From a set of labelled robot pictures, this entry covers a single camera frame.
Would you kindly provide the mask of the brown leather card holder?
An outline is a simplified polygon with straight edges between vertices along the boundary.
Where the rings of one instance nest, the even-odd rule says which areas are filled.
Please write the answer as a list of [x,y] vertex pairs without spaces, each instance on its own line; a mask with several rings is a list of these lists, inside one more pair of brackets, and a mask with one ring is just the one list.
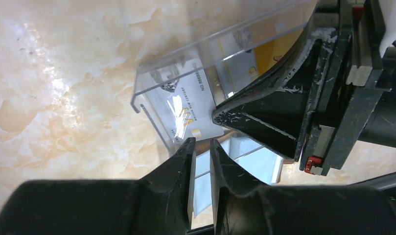
[[208,147],[196,157],[193,215],[197,217],[212,204],[212,179],[220,175],[236,179],[252,176],[268,185],[279,182],[283,158],[243,134],[229,133],[218,139],[212,154]]

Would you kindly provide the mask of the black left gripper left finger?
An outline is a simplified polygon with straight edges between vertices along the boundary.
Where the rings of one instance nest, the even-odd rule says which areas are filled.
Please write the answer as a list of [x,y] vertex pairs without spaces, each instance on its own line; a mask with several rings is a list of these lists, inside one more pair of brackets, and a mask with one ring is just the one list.
[[184,235],[191,228],[195,138],[138,180],[33,180],[0,212],[0,235]]

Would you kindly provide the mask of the clear plastic card box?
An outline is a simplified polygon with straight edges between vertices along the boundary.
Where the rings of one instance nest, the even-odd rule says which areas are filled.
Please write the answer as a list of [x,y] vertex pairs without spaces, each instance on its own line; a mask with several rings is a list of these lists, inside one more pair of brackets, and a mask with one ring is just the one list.
[[174,154],[184,141],[181,144],[175,144],[171,140],[170,135],[163,127],[162,121],[149,100],[147,93],[159,87],[159,84],[155,83],[149,74],[151,71],[176,63],[184,63],[190,59],[199,59],[202,63],[201,68],[204,70],[208,79],[216,107],[227,98],[222,91],[218,78],[215,67],[216,61],[210,52],[210,41],[234,31],[247,28],[251,33],[252,45],[255,49],[289,32],[304,28],[316,5],[317,2],[315,0],[269,0],[267,1],[265,12],[259,13],[247,20],[239,21],[231,27],[158,59],[139,65],[136,71],[134,94],[131,104],[136,112],[144,112],[148,116],[162,142],[164,152],[169,155]]

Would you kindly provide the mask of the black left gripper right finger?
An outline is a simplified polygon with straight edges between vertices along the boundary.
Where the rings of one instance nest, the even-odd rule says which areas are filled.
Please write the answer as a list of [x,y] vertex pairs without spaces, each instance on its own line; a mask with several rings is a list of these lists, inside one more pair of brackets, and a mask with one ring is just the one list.
[[[219,144],[212,140],[212,154]],[[356,185],[270,186],[252,176],[212,179],[217,235],[396,235],[396,201]]]

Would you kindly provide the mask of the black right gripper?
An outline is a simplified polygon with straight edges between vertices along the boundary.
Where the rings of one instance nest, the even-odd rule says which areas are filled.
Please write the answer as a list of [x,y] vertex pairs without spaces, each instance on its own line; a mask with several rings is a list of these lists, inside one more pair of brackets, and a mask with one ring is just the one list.
[[[216,107],[213,123],[287,160],[301,154],[299,169],[313,175],[341,169],[357,141],[396,148],[396,0],[339,6],[339,30],[310,20],[275,65]],[[303,146],[315,72],[329,62]]]

